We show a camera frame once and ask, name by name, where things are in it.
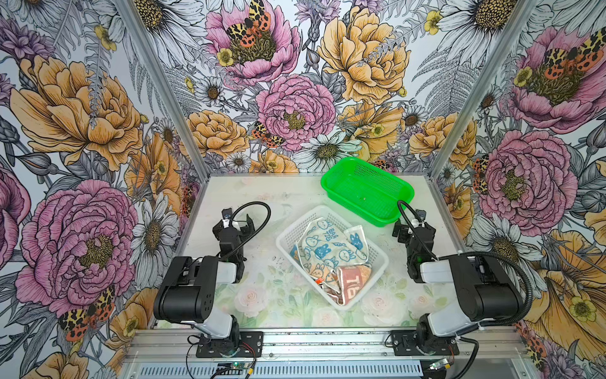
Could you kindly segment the green plastic basket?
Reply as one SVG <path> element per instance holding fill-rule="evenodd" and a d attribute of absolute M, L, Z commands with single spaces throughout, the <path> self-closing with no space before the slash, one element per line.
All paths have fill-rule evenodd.
<path fill-rule="evenodd" d="M 321 178 L 328 197 L 376 227 L 399 219 L 397 202 L 410 203 L 410 183 L 355 157 L 341 159 Z"/>

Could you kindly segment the blue bunny pattern towel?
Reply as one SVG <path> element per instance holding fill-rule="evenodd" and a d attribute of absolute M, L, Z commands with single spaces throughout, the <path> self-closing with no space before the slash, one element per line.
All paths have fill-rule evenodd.
<path fill-rule="evenodd" d="M 337 284 L 331 274 L 339 267 L 367 265 L 369 247 L 362 226 L 343 229 L 321 217 L 307 225 L 290 256 L 316 284 L 335 294 Z"/>

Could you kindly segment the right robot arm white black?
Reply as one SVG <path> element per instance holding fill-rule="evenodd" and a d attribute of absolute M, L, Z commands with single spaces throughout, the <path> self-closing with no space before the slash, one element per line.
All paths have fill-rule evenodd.
<path fill-rule="evenodd" d="M 417 284 L 451 284 L 455 300 L 445 308 L 424 314 L 414 330 L 390 332 L 386 344 L 397 356 L 457 355 L 463 336 L 486 326 L 512 325 L 530 309 L 505 268 L 520 272 L 513 260 L 498 254 L 456 253 L 437 257 L 436 230 L 414 212 L 398 219 L 393 237 L 407 248 L 407 272 Z"/>

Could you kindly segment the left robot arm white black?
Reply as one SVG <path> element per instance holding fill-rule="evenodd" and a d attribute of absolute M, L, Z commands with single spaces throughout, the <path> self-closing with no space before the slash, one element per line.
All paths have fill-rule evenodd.
<path fill-rule="evenodd" d="M 242 341 L 238 320 L 214 306 L 220 284 L 237 284 L 245 271 L 241 244 L 256 231 L 253 220 L 235 221 L 230 208 L 213 229 L 219 254 L 200 259 L 179 256 L 172 260 L 153 304 L 158 321 L 189 326 L 198 331 L 197 355 L 233 357 Z"/>

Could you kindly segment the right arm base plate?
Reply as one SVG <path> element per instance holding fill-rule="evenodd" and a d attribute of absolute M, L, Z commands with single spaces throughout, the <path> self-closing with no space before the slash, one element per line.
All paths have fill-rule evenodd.
<path fill-rule="evenodd" d="M 436 337 L 431 333 L 422 336 L 420 332 L 413 330 L 391 331 L 385 346 L 390 347 L 395 356 L 459 355 L 459 347 L 454 338 Z"/>

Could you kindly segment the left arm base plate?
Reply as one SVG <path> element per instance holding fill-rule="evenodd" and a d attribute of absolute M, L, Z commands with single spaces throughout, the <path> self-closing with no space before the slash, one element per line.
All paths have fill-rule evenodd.
<path fill-rule="evenodd" d="M 264 345 L 264 333 L 240 332 L 239 340 L 232 337 L 213 339 L 198 344 L 197 358 L 260 358 Z"/>

